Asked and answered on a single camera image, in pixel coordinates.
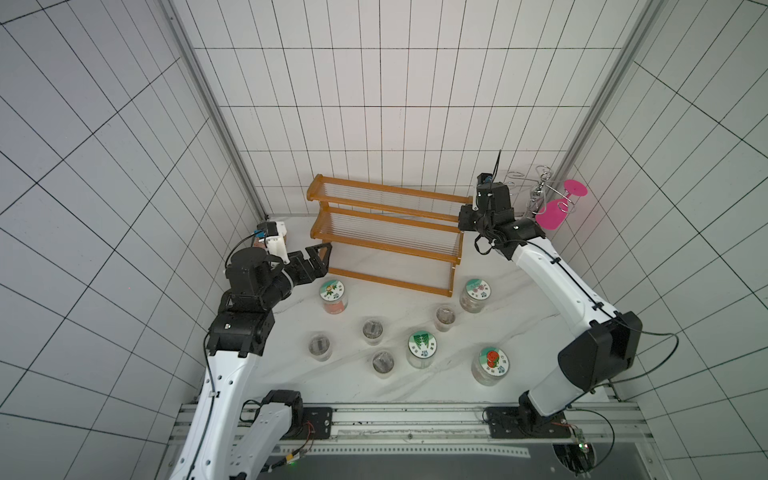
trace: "black cable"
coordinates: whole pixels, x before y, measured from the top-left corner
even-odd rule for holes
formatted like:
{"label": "black cable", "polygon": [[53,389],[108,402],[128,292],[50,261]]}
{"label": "black cable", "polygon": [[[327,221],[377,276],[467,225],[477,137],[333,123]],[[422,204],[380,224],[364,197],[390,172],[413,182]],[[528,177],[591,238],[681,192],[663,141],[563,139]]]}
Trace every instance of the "black cable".
{"label": "black cable", "polygon": [[240,421],[242,423],[253,423],[256,421],[256,416],[253,417],[253,420],[243,420],[243,410],[245,409],[245,406],[248,405],[249,403],[258,405],[259,408],[261,408],[261,404],[258,403],[256,400],[246,400],[245,402],[243,402],[243,406],[240,407]]}
{"label": "black cable", "polygon": [[[306,440],[304,441],[303,445],[301,445],[298,449],[295,449],[290,453],[291,457],[295,456],[297,453],[301,452],[304,447],[306,447],[306,444],[310,442],[310,437],[312,438],[312,445],[315,445],[315,428],[312,426],[312,423],[310,422],[305,423],[305,425],[307,426]],[[268,472],[269,470],[274,470],[277,467],[282,467],[283,465],[287,465],[288,461],[289,461],[288,456],[282,457],[280,460],[278,460],[277,462],[274,462],[272,465],[265,464],[261,468],[261,472],[262,473]]]}
{"label": "black cable", "polygon": [[232,251],[230,252],[230,254],[229,254],[229,255],[227,255],[227,261],[225,261],[225,262],[224,262],[224,267],[225,267],[225,268],[227,267],[227,264],[230,262],[230,258],[232,258],[232,254],[233,254],[233,253],[235,253],[235,250],[237,250],[237,248],[238,248],[240,245],[242,245],[244,241],[246,241],[246,240],[249,240],[249,239],[251,239],[251,238],[255,238],[255,237],[256,237],[256,232],[253,232],[253,233],[252,233],[251,235],[249,235],[248,237],[245,237],[245,238],[243,238],[241,241],[237,242],[237,245],[235,245],[235,247],[232,249]]}
{"label": "black cable", "polygon": [[496,157],[496,165],[493,167],[493,174],[491,175],[491,184],[493,184],[493,179],[496,178],[496,174],[498,173],[498,162],[502,159],[502,151],[498,151],[498,156]]}
{"label": "black cable", "polygon": [[572,410],[577,410],[579,412],[592,412],[595,415],[599,415],[599,416],[603,417],[603,420],[605,420],[605,422],[608,424],[608,426],[611,427],[611,447],[608,449],[608,451],[605,453],[605,455],[603,455],[603,458],[601,458],[598,463],[592,465],[589,469],[584,470],[583,472],[578,472],[578,473],[589,473],[589,472],[595,470],[600,465],[602,465],[603,462],[605,462],[605,459],[608,458],[608,456],[611,454],[611,452],[613,452],[614,445],[616,444],[616,431],[614,430],[614,426],[611,425],[611,421],[608,420],[607,418],[605,418],[605,415],[603,415],[602,413],[595,412],[594,410],[587,410],[587,409],[571,409],[571,411]]}
{"label": "black cable", "polygon": [[210,377],[210,390],[214,393],[214,395],[210,397],[210,408],[208,409],[208,418],[205,420],[205,426],[203,427],[203,435],[200,436],[200,443],[197,444],[197,451],[195,451],[194,457],[192,458],[192,463],[190,464],[189,472],[187,472],[186,480],[190,480],[190,475],[192,475],[192,470],[194,470],[194,464],[197,461],[197,456],[200,454],[200,449],[203,448],[203,440],[205,440],[205,434],[208,432],[210,417],[214,413],[214,400],[216,400],[216,387],[214,386],[214,375],[210,371],[210,363],[208,362],[208,353],[205,351],[205,342],[206,340],[208,340],[209,336],[210,336],[210,333],[206,333],[205,338],[203,338],[203,356],[205,356],[205,366],[208,368],[208,376]]}

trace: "glass jar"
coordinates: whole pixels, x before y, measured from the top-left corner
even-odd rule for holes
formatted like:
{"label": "glass jar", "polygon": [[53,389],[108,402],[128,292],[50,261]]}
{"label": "glass jar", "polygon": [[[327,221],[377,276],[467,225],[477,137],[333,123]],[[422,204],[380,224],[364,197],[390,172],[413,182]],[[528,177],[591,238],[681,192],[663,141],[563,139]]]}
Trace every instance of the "glass jar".
{"label": "glass jar", "polygon": [[508,370],[509,359],[501,349],[494,346],[486,346],[472,358],[472,376],[482,385],[495,385]]}
{"label": "glass jar", "polygon": [[371,366],[378,377],[385,379],[392,375],[395,368],[395,357],[389,351],[381,350],[373,354]]}
{"label": "glass jar", "polygon": [[310,339],[310,355],[318,362],[325,362],[331,357],[331,341],[322,333]]}
{"label": "glass jar", "polygon": [[491,296],[491,286],[488,282],[479,278],[473,278],[467,282],[462,290],[458,303],[470,313],[478,313]]}
{"label": "glass jar", "polygon": [[425,369],[432,364],[437,352],[437,339],[426,330],[419,330],[408,337],[408,363],[417,369]]}
{"label": "glass jar", "polygon": [[347,296],[344,294],[344,284],[340,280],[329,280],[320,287],[320,299],[326,312],[336,314],[344,311]]}
{"label": "glass jar", "polygon": [[447,305],[441,305],[435,312],[435,328],[441,332],[447,332],[456,321],[456,314],[453,309]]}
{"label": "glass jar", "polygon": [[382,342],[384,326],[376,319],[368,319],[362,325],[362,337],[369,345],[379,345]]}

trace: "jar lid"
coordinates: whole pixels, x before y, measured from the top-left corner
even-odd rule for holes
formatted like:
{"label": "jar lid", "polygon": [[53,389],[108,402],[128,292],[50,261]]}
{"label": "jar lid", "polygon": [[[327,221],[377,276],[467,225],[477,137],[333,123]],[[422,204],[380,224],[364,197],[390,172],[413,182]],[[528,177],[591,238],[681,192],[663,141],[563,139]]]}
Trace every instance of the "jar lid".
{"label": "jar lid", "polygon": [[420,359],[428,359],[437,351],[437,340],[430,332],[419,330],[408,337],[408,350]]}
{"label": "jar lid", "polygon": [[377,339],[382,333],[384,333],[384,327],[382,326],[382,323],[376,319],[367,320],[362,325],[362,334],[365,335],[366,338]]}
{"label": "jar lid", "polygon": [[491,376],[503,376],[509,369],[507,356],[501,349],[494,346],[480,350],[478,362],[480,362],[482,369]]}
{"label": "jar lid", "polygon": [[320,298],[326,302],[340,299],[344,295],[344,284],[338,280],[330,280],[320,287]]}
{"label": "jar lid", "polygon": [[475,300],[485,300],[491,296],[491,286],[479,278],[469,280],[466,288],[469,296]]}

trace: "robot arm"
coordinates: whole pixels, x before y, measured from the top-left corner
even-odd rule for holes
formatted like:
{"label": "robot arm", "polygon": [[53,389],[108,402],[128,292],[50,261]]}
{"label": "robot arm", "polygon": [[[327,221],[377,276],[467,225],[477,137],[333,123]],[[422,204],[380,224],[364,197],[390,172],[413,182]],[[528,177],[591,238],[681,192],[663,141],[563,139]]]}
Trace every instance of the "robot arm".
{"label": "robot arm", "polygon": [[171,473],[173,480],[256,478],[275,444],[303,427],[303,403],[298,392],[273,390],[248,433],[233,449],[243,392],[264,352],[275,323],[272,308],[295,285],[312,283],[328,273],[331,245],[285,252],[274,222],[259,225],[266,232],[269,253],[248,247],[232,255],[227,279],[232,288],[222,295],[216,319],[208,329],[207,370],[187,441]]}
{"label": "robot arm", "polygon": [[[529,218],[515,219],[509,189],[492,174],[478,176],[475,206],[458,216],[460,230],[477,231],[481,254],[496,250],[518,264],[544,290],[576,339],[558,354],[558,367],[520,397],[518,424],[525,431],[548,424],[553,415],[599,382],[632,367],[642,322],[619,313],[560,258],[544,231]],[[484,237],[491,249],[482,252]]]}

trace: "white marble floor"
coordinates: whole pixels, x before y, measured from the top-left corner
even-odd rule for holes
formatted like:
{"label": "white marble floor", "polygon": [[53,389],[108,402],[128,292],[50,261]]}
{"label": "white marble floor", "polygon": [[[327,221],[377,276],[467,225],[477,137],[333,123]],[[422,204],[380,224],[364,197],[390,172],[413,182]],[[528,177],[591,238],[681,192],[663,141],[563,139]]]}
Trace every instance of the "white marble floor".
{"label": "white marble floor", "polygon": [[[318,243],[309,237],[314,217],[274,220],[286,222],[289,251]],[[478,254],[474,238],[465,234],[452,298],[338,277],[349,305],[330,315],[323,310],[318,290],[332,276],[295,288],[274,310],[275,326],[247,393],[260,398],[271,389],[293,389],[308,403],[517,402],[552,371],[558,352],[574,337],[525,272],[495,252]],[[334,255],[343,254],[341,247],[334,250],[331,265]],[[471,314],[458,304],[458,293],[468,279],[477,277],[490,283],[492,296],[482,312]],[[435,309],[441,304],[451,305],[457,314],[447,333],[434,327]],[[379,316],[384,323],[384,340],[378,346],[369,346],[362,337],[367,316]],[[406,359],[406,339],[417,329],[433,332],[438,340],[435,361],[427,369],[415,369]],[[311,336],[319,332],[332,343],[333,353],[325,362],[317,362],[307,349]],[[505,351],[510,369],[498,384],[483,386],[472,376],[470,361],[489,345]],[[388,349],[396,361],[387,379],[379,378],[370,363],[380,349]],[[607,401],[607,396],[600,391],[582,401]]]}

